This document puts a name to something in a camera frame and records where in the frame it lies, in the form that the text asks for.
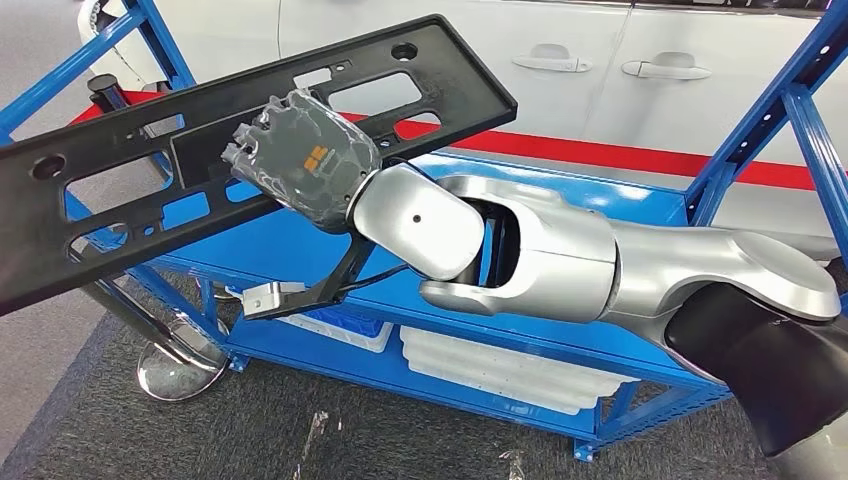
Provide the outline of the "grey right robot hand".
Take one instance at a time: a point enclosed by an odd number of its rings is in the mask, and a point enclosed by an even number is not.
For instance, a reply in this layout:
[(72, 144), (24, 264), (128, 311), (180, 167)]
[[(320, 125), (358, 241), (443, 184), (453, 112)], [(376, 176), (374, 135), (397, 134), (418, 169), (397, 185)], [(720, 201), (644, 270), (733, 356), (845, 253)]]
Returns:
[(382, 168), (374, 141), (309, 91), (270, 96), (221, 153), (231, 173), (330, 234), (350, 230), (358, 192)]

